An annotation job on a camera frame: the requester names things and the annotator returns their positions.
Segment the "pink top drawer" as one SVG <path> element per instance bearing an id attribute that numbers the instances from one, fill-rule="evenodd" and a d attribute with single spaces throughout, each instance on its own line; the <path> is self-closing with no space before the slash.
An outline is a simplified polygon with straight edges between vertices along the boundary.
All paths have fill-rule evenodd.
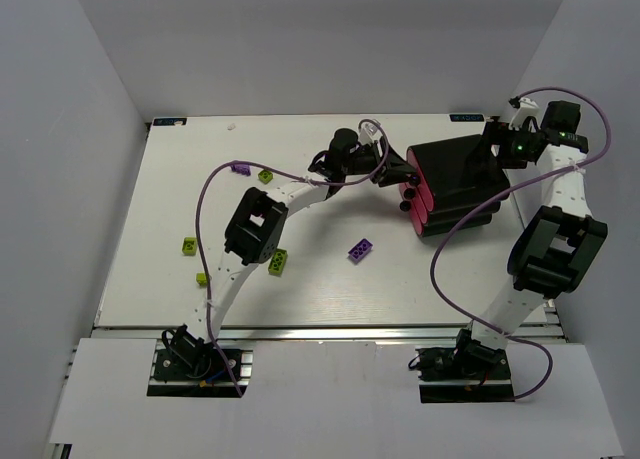
<path id="1" fill-rule="evenodd" d="M 428 182 L 425 179 L 424 173 L 422 172 L 420 162 L 416 158 L 416 155 L 411 147 L 409 147 L 406 151 L 406 159 L 407 162 L 416 170 L 416 175 L 420 179 L 419 183 L 415 186 L 418 195 L 421 197 L 427 209 L 432 210 L 435 204 L 434 196 Z"/>

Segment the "black drawer cabinet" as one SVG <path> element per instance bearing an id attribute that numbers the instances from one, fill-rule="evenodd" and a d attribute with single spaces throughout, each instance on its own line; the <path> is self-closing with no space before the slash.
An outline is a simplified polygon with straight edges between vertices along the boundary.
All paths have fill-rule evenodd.
<path id="1" fill-rule="evenodd" d="M 420 183 L 399 185 L 401 209 L 420 237 L 449 232 L 475 207 L 510 187 L 479 134 L 412 145 L 406 160 Z"/>

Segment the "purple two-by-two-long lego brick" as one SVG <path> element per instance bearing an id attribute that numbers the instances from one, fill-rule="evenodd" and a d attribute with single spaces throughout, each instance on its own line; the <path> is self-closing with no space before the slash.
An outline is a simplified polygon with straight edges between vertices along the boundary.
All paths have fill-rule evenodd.
<path id="1" fill-rule="evenodd" d="M 363 238 L 348 251 L 347 256 L 352 263 L 358 264 L 372 250 L 373 244 L 368 239 Z"/>

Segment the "purple arch lego brick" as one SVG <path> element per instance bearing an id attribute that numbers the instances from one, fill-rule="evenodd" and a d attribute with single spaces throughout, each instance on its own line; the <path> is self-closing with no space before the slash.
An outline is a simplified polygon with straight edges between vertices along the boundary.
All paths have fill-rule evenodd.
<path id="1" fill-rule="evenodd" d="M 232 172 L 243 176 L 251 175 L 251 167 L 245 163 L 235 163 L 230 166 Z"/>

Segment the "lime long lego brick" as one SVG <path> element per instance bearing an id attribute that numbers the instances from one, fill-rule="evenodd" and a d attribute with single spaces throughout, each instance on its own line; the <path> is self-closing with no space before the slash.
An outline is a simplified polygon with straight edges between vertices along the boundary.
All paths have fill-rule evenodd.
<path id="1" fill-rule="evenodd" d="M 286 261 L 288 258 L 288 253 L 284 249 L 277 249 L 268 266 L 268 272 L 270 275 L 280 277 L 284 271 L 284 267 L 286 265 Z"/>

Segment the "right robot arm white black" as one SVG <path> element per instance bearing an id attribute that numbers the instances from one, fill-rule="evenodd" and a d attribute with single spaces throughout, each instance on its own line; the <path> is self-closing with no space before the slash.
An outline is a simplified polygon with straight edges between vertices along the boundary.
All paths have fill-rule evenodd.
<path id="1" fill-rule="evenodd" d="M 547 299 L 574 291 L 603 245 L 608 227 L 588 207 L 581 162 L 588 140 L 577 132 L 580 107 L 519 99 L 512 118 L 488 123 L 471 159 L 494 159 L 503 169 L 533 163 L 544 179 L 542 203 L 509 255 L 509 278 L 485 311 L 459 333 L 461 351 L 488 359 L 505 349 L 529 315 Z"/>

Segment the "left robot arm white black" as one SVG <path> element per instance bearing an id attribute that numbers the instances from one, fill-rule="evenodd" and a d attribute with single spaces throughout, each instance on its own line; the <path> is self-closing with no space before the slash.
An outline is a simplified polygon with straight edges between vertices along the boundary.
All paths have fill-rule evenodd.
<path id="1" fill-rule="evenodd" d="M 213 179 L 225 168 L 257 166 L 233 160 L 214 169 L 202 186 L 196 203 L 195 241 L 206 278 L 202 327 L 204 344 L 219 350 L 222 323 L 241 287 L 253 271 L 275 256 L 286 221 L 299 211 L 335 196 L 341 189 L 369 181 L 380 188 L 421 183 L 415 166 L 398 155 L 382 126 L 362 120 L 356 130 L 340 128 L 329 146 L 317 153 L 307 176 L 297 176 L 266 165 L 260 167 L 289 183 L 262 190 L 248 188 L 224 231 L 218 266 L 210 268 L 202 241 L 201 215 Z"/>

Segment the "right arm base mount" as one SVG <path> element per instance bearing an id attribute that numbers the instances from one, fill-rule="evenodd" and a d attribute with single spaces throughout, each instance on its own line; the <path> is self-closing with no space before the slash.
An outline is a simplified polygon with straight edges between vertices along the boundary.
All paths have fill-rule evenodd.
<path id="1" fill-rule="evenodd" d="M 514 401 L 506 351 L 482 345 L 467 329 L 452 347 L 417 349 L 408 370 L 418 372 L 423 404 Z"/>

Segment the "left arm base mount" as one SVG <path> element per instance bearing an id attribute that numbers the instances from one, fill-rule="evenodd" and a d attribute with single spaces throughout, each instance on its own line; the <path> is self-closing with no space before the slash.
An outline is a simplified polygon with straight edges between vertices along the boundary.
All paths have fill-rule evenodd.
<path id="1" fill-rule="evenodd" d="M 232 373 L 220 352 L 203 338 L 189 333 L 187 326 L 166 329 L 152 361 L 148 397 L 238 399 L 248 384 L 245 351 L 223 349 Z"/>

